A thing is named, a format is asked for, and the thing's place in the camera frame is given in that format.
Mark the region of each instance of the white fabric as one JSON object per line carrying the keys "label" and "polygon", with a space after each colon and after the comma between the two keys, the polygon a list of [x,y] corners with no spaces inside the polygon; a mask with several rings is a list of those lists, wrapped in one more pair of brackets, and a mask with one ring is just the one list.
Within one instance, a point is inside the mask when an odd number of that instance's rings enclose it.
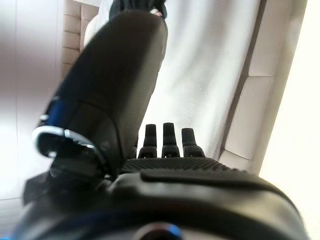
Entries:
{"label": "white fabric", "polygon": [[84,47],[90,42],[92,37],[95,35],[97,22],[98,22],[98,15],[92,18],[92,20],[88,23],[85,29],[85,34],[84,34],[84,41],[83,41]]}
{"label": "white fabric", "polygon": [[[175,124],[181,146],[181,129],[193,128],[196,141],[212,157],[219,132],[241,74],[251,41],[259,0],[167,0],[168,42],[141,129],[157,125],[158,154],[163,123]],[[102,0],[99,29],[108,21],[111,0]]]}

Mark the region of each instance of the white wall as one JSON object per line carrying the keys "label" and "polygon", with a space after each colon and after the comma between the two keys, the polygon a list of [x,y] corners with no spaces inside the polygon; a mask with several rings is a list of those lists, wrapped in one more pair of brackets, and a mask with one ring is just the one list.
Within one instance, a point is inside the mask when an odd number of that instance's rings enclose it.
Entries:
{"label": "white wall", "polygon": [[300,210],[311,239],[320,239],[320,1],[308,0],[296,52],[260,177]]}
{"label": "white wall", "polygon": [[31,133],[60,81],[62,7],[61,0],[0,1],[0,237],[12,219],[1,200],[19,198],[25,179],[50,164]]}

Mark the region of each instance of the blue accent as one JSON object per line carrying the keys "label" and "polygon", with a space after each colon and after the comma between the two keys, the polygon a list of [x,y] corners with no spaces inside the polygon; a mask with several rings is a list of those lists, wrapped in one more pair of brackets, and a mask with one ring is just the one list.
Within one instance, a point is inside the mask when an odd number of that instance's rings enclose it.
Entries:
{"label": "blue accent", "polygon": [[172,233],[173,235],[176,235],[177,237],[181,237],[181,231],[180,229],[175,226],[175,225],[170,225],[169,228],[170,233]]}

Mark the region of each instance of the beige couch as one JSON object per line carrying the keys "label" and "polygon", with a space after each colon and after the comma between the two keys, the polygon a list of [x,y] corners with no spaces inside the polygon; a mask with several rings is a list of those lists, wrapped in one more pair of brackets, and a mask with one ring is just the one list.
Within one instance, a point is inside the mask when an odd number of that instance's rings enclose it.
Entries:
{"label": "beige couch", "polygon": [[99,8],[93,5],[65,0],[63,8],[62,34],[62,78],[84,48],[85,31],[88,23],[98,14]]}

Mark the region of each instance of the beige cushion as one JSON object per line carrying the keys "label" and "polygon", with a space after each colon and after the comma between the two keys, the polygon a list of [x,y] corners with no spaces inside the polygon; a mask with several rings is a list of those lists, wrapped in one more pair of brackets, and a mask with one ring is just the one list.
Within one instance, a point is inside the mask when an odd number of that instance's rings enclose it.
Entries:
{"label": "beige cushion", "polygon": [[287,33],[289,0],[267,0],[251,58],[249,76],[273,76]]}
{"label": "beige cushion", "polygon": [[97,7],[87,5],[87,4],[82,4],[81,19],[91,21],[98,14],[97,9],[98,9]]}
{"label": "beige cushion", "polygon": [[74,64],[74,62],[79,57],[79,51],[71,48],[62,48],[62,59],[63,64]]}
{"label": "beige cushion", "polygon": [[80,50],[80,35],[65,31],[62,35],[62,46],[64,48]]}
{"label": "beige cushion", "polygon": [[64,1],[63,13],[69,16],[79,17],[81,16],[81,4],[73,0]]}
{"label": "beige cushion", "polygon": [[236,168],[239,170],[246,170],[249,166],[249,159],[238,156],[232,152],[224,150],[219,160],[220,163],[230,168]]}
{"label": "beige cushion", "polygon": [[81,22],[79,21],[79,17],[64,15],[63,30],[74,34],[80,34]]}
{"label": "beige cushion", "polygon": [[267,104],[272,77],[251,76],[245,81],[233,116],[225,149],[251,159]]}

